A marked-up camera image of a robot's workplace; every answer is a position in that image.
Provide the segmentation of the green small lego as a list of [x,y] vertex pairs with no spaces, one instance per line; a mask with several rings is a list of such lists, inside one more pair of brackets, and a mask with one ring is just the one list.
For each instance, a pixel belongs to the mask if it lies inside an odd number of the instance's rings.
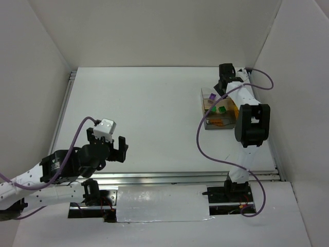
[[218,107],[218,112],[219,112],[220,114],[224,114],[224,113],[227,112],[227,110],[226,110],[226,108],[225,108],[224,106],[221,106],[221,107]]

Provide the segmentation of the brown lego brick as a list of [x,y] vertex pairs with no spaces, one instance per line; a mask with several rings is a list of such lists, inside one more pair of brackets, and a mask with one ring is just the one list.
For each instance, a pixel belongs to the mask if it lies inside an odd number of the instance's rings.
[[223,120],[221,119],[211,119],[209,120],[209,123],[214,125],[214,126],[218,126],[218,127],[223,127],[225,126],[225,123]]

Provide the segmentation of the purple small lego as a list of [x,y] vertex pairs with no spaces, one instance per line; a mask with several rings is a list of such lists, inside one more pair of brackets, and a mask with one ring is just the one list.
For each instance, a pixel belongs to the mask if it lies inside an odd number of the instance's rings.
[[209,100],[215,100],[216,99],[216,94],[211,93],[209,96]]

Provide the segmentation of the yellow lego brick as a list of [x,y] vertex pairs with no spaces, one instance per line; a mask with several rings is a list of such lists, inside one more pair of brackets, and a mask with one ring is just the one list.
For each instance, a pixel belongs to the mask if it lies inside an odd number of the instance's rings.
[[237,120],[239,116],[239,109],[235,104],[233,106],[233,110],[234,110],[235,119]]

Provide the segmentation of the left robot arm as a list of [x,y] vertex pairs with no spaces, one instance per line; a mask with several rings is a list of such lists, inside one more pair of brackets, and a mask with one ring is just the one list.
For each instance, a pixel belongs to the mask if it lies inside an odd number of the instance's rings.
[[95,136],[93,128],[86,133],[89,143],[83,147],[55,151],[27,172],[1,183],[1,221],[21,220],[25,210],[36,213],[64,202],[86,206],[115,204],[91,176],[106,162],[123,163],[129,146],[123,136],[119,136],[115,149],[108,135]]

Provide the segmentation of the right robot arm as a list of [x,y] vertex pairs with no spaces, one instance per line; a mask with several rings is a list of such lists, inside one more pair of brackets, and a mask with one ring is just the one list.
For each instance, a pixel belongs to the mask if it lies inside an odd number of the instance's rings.
[[261,104],[248,91],[244,82],[235,71],[233,64],[224,63],[218,66],[219,81],[214,89],[221,95],[230,97],[238,108],[234,135],[241,144],[237,166],[228,173],[224,182],[225,196],[236,202],[249,192],[249,175],[254,156],[269,136],[270,106]]

